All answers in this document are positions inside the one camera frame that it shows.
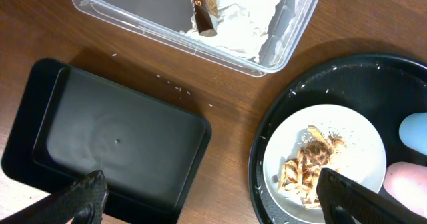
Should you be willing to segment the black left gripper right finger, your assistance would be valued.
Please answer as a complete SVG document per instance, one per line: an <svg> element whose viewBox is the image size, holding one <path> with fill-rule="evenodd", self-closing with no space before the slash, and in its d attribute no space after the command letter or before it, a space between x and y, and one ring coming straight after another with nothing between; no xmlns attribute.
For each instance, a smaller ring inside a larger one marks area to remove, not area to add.
<svg viewBox="0 0 427 224"><path fill-rule="evenodd" d="M324 168L316 187L326 224L424 224L426 218Z"/></svg>

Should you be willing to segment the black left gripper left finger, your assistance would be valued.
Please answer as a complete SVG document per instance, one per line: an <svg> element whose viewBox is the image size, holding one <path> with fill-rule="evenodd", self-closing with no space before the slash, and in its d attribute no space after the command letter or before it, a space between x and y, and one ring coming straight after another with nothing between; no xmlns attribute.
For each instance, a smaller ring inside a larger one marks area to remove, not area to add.
<svg viewBox="0 0 427 224"><path fill-rule="evenodd" d="M96 170L72 185L1 220L1 224L100 224L109 191L103 171Z"/></svg>

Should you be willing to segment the pink plastic cup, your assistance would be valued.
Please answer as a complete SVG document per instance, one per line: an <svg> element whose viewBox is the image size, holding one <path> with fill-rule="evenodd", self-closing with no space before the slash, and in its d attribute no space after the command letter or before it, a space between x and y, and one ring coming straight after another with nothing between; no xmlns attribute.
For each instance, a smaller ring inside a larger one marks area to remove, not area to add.
<svg viewBox="0 0 427 224"><path fill-rule="evenodd" d="M426 167L407 162L386 170L385 190L412 212L426 217Z"/></svg>

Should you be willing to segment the blue plastic cup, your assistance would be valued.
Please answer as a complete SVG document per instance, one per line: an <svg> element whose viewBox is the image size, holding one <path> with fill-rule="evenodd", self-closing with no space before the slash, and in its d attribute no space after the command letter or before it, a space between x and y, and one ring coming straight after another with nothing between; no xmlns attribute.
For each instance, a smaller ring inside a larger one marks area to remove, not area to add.
<svg viewBox="0 0 427 224"><path fill-rule="evenodd" d="M426 155L427 113L414 113L400 124L399 136L405 146Z"/></svg>

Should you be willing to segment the white napkin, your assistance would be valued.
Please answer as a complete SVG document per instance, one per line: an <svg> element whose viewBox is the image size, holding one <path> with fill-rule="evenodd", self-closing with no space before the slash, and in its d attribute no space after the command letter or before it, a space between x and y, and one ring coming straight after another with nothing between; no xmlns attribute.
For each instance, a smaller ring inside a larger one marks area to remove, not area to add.
<svg viewBox="0 0 427 224"><path fill-rule="evenodd" d="M260 61L260 50L268 39L268 27L281 0L217 0L218 34L202 37L196 24L181 33L221 51Z"/></svg>

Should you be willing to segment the gold snack wrapper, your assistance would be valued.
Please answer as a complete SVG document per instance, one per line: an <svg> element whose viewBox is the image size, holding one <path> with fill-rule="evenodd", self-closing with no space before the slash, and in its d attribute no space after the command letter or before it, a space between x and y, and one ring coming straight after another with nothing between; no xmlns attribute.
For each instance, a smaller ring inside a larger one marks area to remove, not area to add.
<svg viewBox="0 0 427 224"><path fill-rule="evenodd" d="M199 35L214 37L218 26L217 0L191 0L193 20Z"/></svg>

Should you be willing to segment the clear plastic waste bin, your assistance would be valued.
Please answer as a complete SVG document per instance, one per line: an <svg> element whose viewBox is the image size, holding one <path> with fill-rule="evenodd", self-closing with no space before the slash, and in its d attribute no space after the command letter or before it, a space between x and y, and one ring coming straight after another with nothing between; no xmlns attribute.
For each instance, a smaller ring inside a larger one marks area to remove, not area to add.
<svg viewBox="0 0 427 224"><path fill-rule="evenodd" d="M191 0L72 1L76 9L88 15L253 77L275 73L286 66L318 2L281 0L256 63L182 34L195 24Z"/></svg>

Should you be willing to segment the grey plate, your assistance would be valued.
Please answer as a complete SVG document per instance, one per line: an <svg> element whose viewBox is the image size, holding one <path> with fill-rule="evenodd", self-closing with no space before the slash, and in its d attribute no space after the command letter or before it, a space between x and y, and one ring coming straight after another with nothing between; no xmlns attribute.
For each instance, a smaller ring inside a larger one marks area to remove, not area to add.
<svg viewBox="0 0 427 224"><path fill-rule="evenodd" d="M275 127L262 153L262 185L259 193L270 200L278 213L271 216L273 223L323 223L321 210L307 210L301 198L290 191L279 191L280 169L297 152L315 140L307 130L317 128L326 140L340 137L344 152L331 169L365 188L378 193L386 172L386 151L373 124L363 115L339 105L314 105L286 117Z"/></svg>

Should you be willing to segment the peanut shells and rice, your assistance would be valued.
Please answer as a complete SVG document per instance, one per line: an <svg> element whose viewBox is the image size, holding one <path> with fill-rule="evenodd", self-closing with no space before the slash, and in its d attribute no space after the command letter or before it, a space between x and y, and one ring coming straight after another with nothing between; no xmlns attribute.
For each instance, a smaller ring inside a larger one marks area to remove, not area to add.
<svg viewBox="0 0 427 224"><path fill-rule="evenodd" d="M340 157L346 150L346 142L340 136L324 136L320 130L309 125L306 131L311 139L304 141L294 159L285 161L280 170L278 193L287 193L298 199L305 209L320 209L317 186L323 168L340 171Z"/></svg>

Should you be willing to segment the black rectangular bin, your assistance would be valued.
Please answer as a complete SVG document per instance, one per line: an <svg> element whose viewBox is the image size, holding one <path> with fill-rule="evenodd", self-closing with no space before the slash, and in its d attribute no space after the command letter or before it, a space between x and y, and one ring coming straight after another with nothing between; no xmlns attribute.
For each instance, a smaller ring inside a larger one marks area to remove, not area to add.
<svg viewBox="0 0 427 224"><path fill-rule="evenodd" d="M210 139L200 115L44 58L29 74L1 167L50 193L101 170L108 215L176 223Z"/></svg>

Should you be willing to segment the round black tray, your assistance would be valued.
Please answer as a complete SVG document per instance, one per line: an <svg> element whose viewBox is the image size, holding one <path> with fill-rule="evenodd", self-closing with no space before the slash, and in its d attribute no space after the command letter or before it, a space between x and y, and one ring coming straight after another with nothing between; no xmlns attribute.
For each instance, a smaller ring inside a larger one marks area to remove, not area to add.
<svg viewBox="0 0 427 224"><path fill-rule="evenodd" d="M250 197L260 223L296 223L268 194L262 159L282 121L304 107L318 104L349 107L367 118L385 144L387 164L403 161L426 165L426 156L405 146L398 135L405 117L426 111L426 63L384 53L327 61L291 82L260 121L248 162Z"/></svg>

